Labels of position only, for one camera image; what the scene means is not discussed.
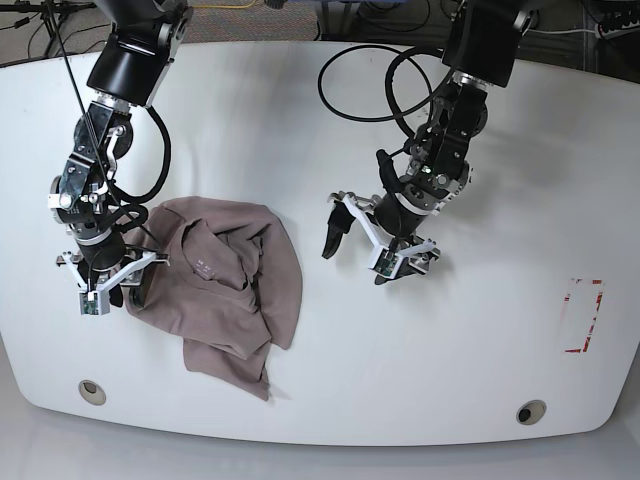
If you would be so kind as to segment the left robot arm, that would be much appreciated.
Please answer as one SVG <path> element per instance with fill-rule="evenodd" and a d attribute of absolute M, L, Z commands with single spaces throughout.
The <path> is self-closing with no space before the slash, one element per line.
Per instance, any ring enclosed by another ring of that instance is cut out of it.
<path fill-rule="evenodd" d="M 412 275 L 425 275 L 441 252 L 423 239 L 418 227 L 457 197 L 471 180 L 466 160 L 469 145 L 486 125 L 487 89 L 507 86 L 519 43 L 534 6 L 529 1 L 464 1 L 455 13 L 442 62 L 448 71 L 427 97 L 409 110 L 400 108 L 393 83 L 397 69 L 435 49 L 416 46 L 398 52 L 384 80 L 393 121 L 406 136 L 400 153 L 408 166 L 398 174 L 394 154 L 376 153 L 381 197 L 353 192 L 330 195 L 333 207 L 322 256 L 336 254 L 342 238 L 359 224 L 371 246 L 368 267 L 378 285 Z"/>

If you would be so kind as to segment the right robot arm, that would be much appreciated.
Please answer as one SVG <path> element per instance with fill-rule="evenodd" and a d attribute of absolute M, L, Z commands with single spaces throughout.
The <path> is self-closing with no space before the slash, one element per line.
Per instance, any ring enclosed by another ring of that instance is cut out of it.
<path fill-rule="evenodd" d="M 146 205 L 168 177 L 171 140 L 152 102 L 193 15 L 185 1 L 100 1 L 97 6 L 112 25 L 87 80 L 97 97 L 82 107 L 73 151 L 48 195 L 54 219 L 78 247 L 56 263 L 73 275 L 81 314 L 92 316 L 122 307 L 124 290 L 142 303 L 148 270 L 169 261 L 156 248 L 130 245 L 124 236 L 133 229 L 149 232 Z M 118 161 L 133 142 L 134 107 L 149 114 L 163 141 L 159 177 L 142 195 L 128 194 L 115 182 Z"/>

